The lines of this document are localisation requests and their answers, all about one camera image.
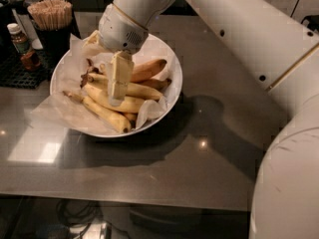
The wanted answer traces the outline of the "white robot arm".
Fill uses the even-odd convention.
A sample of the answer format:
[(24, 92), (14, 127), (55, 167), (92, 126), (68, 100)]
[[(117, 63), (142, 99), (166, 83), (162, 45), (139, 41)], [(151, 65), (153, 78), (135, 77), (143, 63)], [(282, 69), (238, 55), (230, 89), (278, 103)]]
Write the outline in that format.
[[(101, 45), (136, 53), (174, 0), (114, 0)], [(185, 0), (291, 120), (258, 171), (249, 239), (319, 239), (319, 35), (263, 0)]]

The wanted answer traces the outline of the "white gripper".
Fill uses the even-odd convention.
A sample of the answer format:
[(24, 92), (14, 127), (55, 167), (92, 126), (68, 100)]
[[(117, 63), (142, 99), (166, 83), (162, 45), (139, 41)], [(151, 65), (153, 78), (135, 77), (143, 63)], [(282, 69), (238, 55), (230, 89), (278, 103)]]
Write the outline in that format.
[(148, 36), (147, 29), (135, 23), (116, 5), (109, 4), (100, 19), (99, 29), (85, 40), (82, 52), (86, 55), (98, 54), (100, 44), (116, 52), (111, 60), (112, 69), (108, 82), (112, 107), (118, 107), (124, 101), (134, 68), (131, 54), (141, 49)]

